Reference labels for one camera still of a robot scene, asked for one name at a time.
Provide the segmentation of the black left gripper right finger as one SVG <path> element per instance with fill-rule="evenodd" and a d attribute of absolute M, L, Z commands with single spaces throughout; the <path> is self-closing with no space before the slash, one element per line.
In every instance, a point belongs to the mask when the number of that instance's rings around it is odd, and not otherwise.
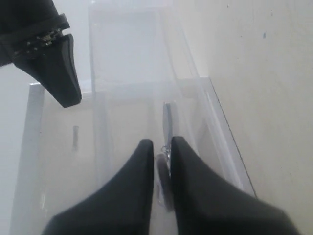
<path fill-rule="evenodd" d="M 216 174 L 183 137 L 171 144 L 171 182 L 180 235 L 297 235 L 287 214 Z"/>

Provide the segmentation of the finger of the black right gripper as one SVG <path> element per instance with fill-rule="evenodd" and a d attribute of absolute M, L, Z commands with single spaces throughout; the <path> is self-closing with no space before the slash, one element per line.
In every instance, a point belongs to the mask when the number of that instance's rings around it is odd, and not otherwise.
<path fill-rule="evenodd" d="M 36 79 L 64 108 L 77 105 L 82 100 L 73 43 L 73 36 L 68 34 L 14 61 L 17 68 Z"/>

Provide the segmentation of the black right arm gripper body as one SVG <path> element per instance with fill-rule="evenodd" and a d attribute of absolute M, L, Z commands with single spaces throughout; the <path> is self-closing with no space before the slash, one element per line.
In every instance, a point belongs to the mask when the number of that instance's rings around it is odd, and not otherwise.
<path fill-rule="evenodd" d="M 70 28 L 51 0 L 2 0 L 0 2 L 0 65 L 13 63 L 20 44 L 29 38 Z"/>

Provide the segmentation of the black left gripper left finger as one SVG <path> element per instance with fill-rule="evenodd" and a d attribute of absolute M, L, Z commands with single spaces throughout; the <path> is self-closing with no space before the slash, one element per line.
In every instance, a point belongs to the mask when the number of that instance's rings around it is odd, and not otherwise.
<path fill-rule="evenodd" d="M 154 189 L 154 147 L 141 140 L 124 166 L 96 193 L 55 215 L 44 235 L 147 235 Z"/>

